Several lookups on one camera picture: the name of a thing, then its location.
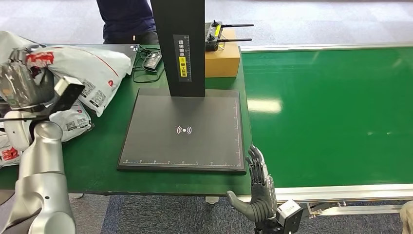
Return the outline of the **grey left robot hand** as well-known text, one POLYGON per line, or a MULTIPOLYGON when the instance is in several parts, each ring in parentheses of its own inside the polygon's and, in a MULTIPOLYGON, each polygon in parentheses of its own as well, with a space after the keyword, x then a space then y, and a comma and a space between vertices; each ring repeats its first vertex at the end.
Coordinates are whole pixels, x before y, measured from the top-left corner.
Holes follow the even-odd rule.
POLYGON ((53 73, 47 68, 28 67, 28 56, 25 48, 14 48, 0 65, 0 94, 12 109, 31 108, 55 97, 53 73))

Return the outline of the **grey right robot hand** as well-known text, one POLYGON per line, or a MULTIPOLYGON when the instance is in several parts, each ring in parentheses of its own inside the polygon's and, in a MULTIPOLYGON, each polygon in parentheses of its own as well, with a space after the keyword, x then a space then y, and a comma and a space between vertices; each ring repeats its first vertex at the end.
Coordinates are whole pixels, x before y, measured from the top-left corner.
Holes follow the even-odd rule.
POLYGON ((262 152, 253 144, 248 149, 246 158, 250 172, 251 200, 240 200, 233 191, 227 191, 226 196, 231 206, 255 223, 263 222, 275 215, 277 206, 274 181, 268 173, 262 152))

